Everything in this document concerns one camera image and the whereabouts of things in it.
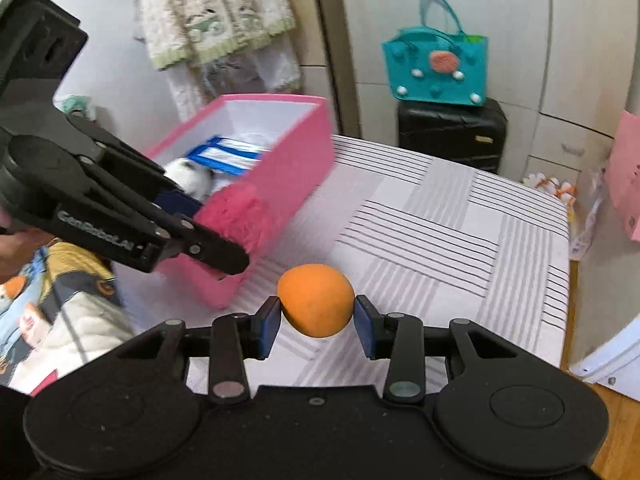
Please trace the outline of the white cat plush toy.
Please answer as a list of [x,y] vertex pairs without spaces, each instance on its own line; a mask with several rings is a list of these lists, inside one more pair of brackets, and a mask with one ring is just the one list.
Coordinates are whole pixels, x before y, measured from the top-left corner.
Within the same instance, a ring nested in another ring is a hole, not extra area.
[[165,176],[199,202],[209,198],[215,175],[209,168],[185,157],[179,157],[164,167]]

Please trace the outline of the red fluffy pompom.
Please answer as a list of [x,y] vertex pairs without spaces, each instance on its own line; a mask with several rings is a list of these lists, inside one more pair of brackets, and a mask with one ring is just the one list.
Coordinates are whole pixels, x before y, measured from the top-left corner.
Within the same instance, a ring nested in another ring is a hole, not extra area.
[[278,227],[278,220],[254,185],[235,182],[214,193],[194,219],[239,244],[250,257],[261,252]]

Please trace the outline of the blue white wipes pack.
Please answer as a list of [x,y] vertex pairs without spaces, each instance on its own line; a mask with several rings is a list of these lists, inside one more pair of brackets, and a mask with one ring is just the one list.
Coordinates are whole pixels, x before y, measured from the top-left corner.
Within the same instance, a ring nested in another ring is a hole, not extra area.
[[239,177],[250,171],[269,148],[243,140],[213,136],[186,153],[186,159],[208,169]]

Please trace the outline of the orange soft ball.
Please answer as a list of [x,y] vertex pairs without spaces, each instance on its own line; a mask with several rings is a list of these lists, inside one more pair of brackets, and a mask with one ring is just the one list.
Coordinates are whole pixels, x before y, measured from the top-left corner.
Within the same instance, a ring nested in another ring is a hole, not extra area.
[[354,313],[352,284],[325,264],[308,263],[287,270],[278,281],[277,296],[288,322],[312,338],[337,334]]

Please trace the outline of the striped table cloth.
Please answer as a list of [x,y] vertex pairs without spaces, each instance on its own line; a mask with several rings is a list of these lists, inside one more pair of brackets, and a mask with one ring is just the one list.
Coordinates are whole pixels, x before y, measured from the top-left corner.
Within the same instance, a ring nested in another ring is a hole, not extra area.
[[[564,205],[539,190],[467,166],[373,142],[336,137],[335,166],[257,263],[228,310],[191,300],[183,282],[116,266],[134,329],[166,318],[210,325],[253,313],[289,268],[324,263],[347,276],[380,312],[425,325],[468,318],[560,366],[568,305]],[[246,361],[260,385],[376,385],[386,361],[368,360],[352,323],[324,339],[282,321],[270,357]]]

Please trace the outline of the pink storage box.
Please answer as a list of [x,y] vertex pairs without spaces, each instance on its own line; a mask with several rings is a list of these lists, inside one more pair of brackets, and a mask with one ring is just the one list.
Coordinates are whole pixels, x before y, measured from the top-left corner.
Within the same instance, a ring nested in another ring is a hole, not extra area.
[[253,271],[334,165],[329,103],[321,96],[300,94],[227,94],[144,154],[165,165],[216,134],[237,133],[258,133],[273,142],[257,165],[235,180],[272,221],[268,231],[252,223],[260,229],[253,234],[259,245],[250,251],[247,268]]

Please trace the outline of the cream green knit cardigan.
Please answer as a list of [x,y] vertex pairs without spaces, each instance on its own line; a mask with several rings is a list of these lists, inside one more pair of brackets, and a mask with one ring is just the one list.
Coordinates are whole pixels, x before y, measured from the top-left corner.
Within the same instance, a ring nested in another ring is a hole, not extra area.
[[186,122],[227,93],[291,93],[302,75],[288,0],[137,0],[143,41]]

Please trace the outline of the white door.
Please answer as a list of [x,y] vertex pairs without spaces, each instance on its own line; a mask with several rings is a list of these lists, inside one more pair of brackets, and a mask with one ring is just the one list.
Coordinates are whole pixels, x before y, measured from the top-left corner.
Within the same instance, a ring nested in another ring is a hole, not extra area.
[[599,384],[628,398],[639,400],[639,317],[617,335],[568,370],[583,382]]

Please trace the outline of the black suitcase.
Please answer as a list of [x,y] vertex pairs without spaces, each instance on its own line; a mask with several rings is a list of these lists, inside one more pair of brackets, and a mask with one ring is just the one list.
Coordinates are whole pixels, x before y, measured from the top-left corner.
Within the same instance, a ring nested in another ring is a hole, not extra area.
[[482,106],[414,101],[397,103],[398,145],[496,174],[508,135],[500,104]]

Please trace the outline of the teal felt handbag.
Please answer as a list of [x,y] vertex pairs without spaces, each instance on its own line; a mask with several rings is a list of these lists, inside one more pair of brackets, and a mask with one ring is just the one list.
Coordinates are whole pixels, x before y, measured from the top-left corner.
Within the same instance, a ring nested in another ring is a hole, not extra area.
[[[454,20],[450,34],[427,25],[437,2]],[[420,0],[419,26],[401,28],[382,43],[390,92],[398,101],[482,106],[486,101],[489,40],[464,31],[447,0]]]

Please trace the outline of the pink paper bag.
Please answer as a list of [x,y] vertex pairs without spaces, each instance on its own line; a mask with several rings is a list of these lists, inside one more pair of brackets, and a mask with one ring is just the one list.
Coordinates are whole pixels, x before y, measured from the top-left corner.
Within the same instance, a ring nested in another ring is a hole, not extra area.
[[633,242],[639,241],[639,142],[639,117],[624,110],[605,171],[605,182],[611,202]]

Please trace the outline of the white wardrobe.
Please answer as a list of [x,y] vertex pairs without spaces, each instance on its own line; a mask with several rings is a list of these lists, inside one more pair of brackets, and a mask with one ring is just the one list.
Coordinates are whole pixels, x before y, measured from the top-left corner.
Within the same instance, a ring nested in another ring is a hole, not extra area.
[[575,179],[639,104],[639,0],[317,0],[341,133]]

